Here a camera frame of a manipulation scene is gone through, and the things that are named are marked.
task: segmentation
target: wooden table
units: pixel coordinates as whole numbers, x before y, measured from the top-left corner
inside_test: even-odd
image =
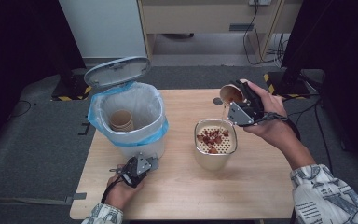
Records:
[[[265,219],[289,218],[293,210],[290,167],[275,147],[236,127],[237,151],[218,172],[201,168],[194,157],[194,128],[202,119],[220,119],[214,105],[219,90],[162,90],[170,129],[159,168],[125,208],[126,219]],[[95,133],[70,216],[87,217],[106,188],[109,169],[126,160],[107,138]]]

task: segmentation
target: wall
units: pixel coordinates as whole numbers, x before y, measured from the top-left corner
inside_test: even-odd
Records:
[[[85,63],[146,56],[136,0],[60,0]]]

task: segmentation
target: person's right hand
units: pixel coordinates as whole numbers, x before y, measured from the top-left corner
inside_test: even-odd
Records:
[[[281,97],[271,95],[250,81],[248,81],[248,85],[260,96],[265,113],[275,112],[281,116],[287,116]],[[243,129],[248,133],[253,133],[263,138],[266,142],[278,148],[293,170],[315,163],[308,149],[297,139],[295,132],[285,121],[280,119],[265,120]]]
[[[248,81],[249,87],[260,96],[263,102],[264,112],[275,112],[286,117],[287,113],[283,107],[282,97],[274,96],[266,90]],[[253,133],[273,146],[277,147],[283,139],[296,138],[293,130],[284,121],[279,119],[261,121],[256,125],[243,128],[248,133]]]

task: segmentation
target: trash can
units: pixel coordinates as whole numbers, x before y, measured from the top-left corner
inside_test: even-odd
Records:
[[[163,137],[169,124],[163,99],[154,86],[135,81],[149,70],[147,58],[130,57],[97,65],[84,76],[92,88],[111,87],[92,96],[88,121],[119,148],[127,160],[139,153],[159,159],[165,149]],[[131,112],[132,131],[111,129],[110,116],[118,110]]]

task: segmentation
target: cable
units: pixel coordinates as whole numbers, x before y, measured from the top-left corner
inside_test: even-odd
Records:
[[[261,63],[251,63],[251,61],[249,60],[249,54],[248,54],[248,50],[246,49],[246,45],[245,45],[245,37],[246,35],[248,34],[249,32],[249,28],[253,25],[255,27],[255,17],[257,15],[257,10],[258,10],[258,3],[255,2],[255,14],[251,20],[251,23],[250,25],[246,28],[246,31],[245,31],[245,34],[243,35],[243,39],[242,39],[242,43],[243,43],[243,48],[245,49],[245,54],[246,54],[246,59],[248,60],[248,63],[251,64],[251,65],[259,65],[259,64],[262,64],[262,63],[272,63],[273,60],[269,60],[269,61],[264,61],[263,58],[261,57],[261,53],[259,51],[259,54],[260,54],[260,59],[261,59]],[[255,34],[256,34],[256,37],[257,37],[257,43],[258,43],[258,48],[260,49],[260,41],[258,39],[258,33],[257,33],[257,30],[255,28]]]
[[[101,198],[101,203],[105,203],[107,195],[109,194],[110,190],[116,185],[116,183],[120,182],[121,175],[119,175],[115,181],[110,183],[110,185],[106,188],[105,192],[103,193],[103,197]]]
[[[280,57],[280,63],[282,63],[282,57],[284,56],[284,53],[286,51],[286,46],[284,45],[285,43],[287,45],[287,43],[289,43],[289,40],[287,39],[287,40],[282,42],[282,50],[281,50],[282,54],[281,54],[281,57]]]
[[[255,16],[257,15],[258,7],[259,7],[259,4],[258,4],[258,2],[256,1],[256,2],[255,2]],[[258,32],[257,32],[257,27],[256,27],[256,17],[255,17],[255,22],[254,22],[254,24],[255,24],[255,36],[256,36],[256,39],[257,39],[258,48],[260,49],[260,39],[259,39],[259,37],[258,37]],[[284,49],[284,43],[287,42],[288,40],[283,41],[283,42],[282,42],[282,41],[283,41],[283,34],[281,34],[281,38],[280,38],[280,43],[279,43],[278,49],[277,49],[277,50],[274,50],[276,57],[275,57],[273,60],[264,61],[264,60],[263,60],[263,57],[262,57],[262,55],[261,55],[260,50],[258,51],[262,63],[274,62],[275,65],[277,65],[277,67],[281,68],[281,65],[280,65],[280,64],[277,64],[276,62],[279,61],[280,63],[282,63],[282,56],[284,55],[284,50],[283,50],[283,49]]]
[[[296,120],[296,125],[298,125],[298,121],[300,120],[301,116],[302,116],[305,112],[311,110],[314,106],[316,106],[317,104],[319,104],[319,102],[320,102],[321,100],[322,100],[322,99],[320,98],[320,99],[318,99],[318,100],[316,101],[316,103],[314,103],[314,104],[311,105],[310,107],[306,108],[305,110],[299,111],[299,112],[295,112],[295,113],[292,113],[292,114],[289,114],[287,117],[293,116],[294,114],[300,114],[300,115],[298,116],[297,120]]]
[[[259,122],[265,121],[265,120],[273,120],[273,119],[279,119],[279,120],[282,120],[282,121],[287,121],[288,120],[288,118],[285,117],[285,116],[279,115],[279,114],[277,114],[275,112],[268,112],[268,113],[265,113],[263,118],[256,120],[255,123],[259,123]]]
[[[277,35],[274,36],[274,46],[276,46],[276,37]],[[268,49],[268,50],[272,50],[273,54],[275,55],[274,57],[274,63],[277,67],[281,68],[281,57],[284,54],[284,50],[282,48],[282,40],[283,40],[283,34],[281,34],[281,38],[278,44],[278,49]]]
[[[28,108],[27,108],[24,112],[22,112],[22,113],[20,113],[20,114],[17,114],[17,115],[12,115],[12,114],[10,114],[10,115],[8,116],[7,120],[10,120],[11,118],[17,118],[17,117],[20,117],[20,116],[22,116],[22,115],[28,113],[28,111],[29,111],[29,110],[31,109],[31,107],[32,107],[32,105],[31,105],[31,103],[30,103],[29,101],[19,100],[19,101],[17,102],[17,104],[18,104],[18,103],[27,103],[27,104],[28,104]]]
[[[299,94],[299,95],[296,95],[296,96],[285,97],[285,99],[283,100],[283,102],[287,102],[287,101],[289,101],[289,100],[293,100],[293,99],[300,98],[300,97],[317,96],[317,95],[320,95],[320,94],[319,94],[319,93]]]
[[[325,71],[322,73],[322,83],[318,83],[317,81],[313,81],[307,74],[305,73],[305,69],[301,69],[300,77],[305,81],[313,90],[319,91],[322,87],[322,83],[325,79]]]
[[[319,92],[318,90],[316,90],[315,88],[313,88],[313,86],[310,85],[310,83],[309,83],[308,81],[305,81],[305,83],[307,83],[307,85],[308,85],[311,89],[313,89],[314,91]]]
[[[324,149],[325,149],[325,151],[326,151],[329,169],[330,169],[331,174],[333,175],[334,172],[333,172],[333,164],[332,164],[332,162],[331,162],[331,157],[330,157],[330,151],[329,151],[329,149],[328,149],[328,147],[327,147],[326,139],[325,139],[325,137],[324,137],[324,131],[323,131],[323,129],[322,129],[321,122],[319,121],[318,110],[317,110],[317,107],[316,107],[316,106],[315,106],[314,111],[315,111],[315,118],[316,118],[316,122],[318,123],[319,131],[321,132],[322,139],[324,140]]]

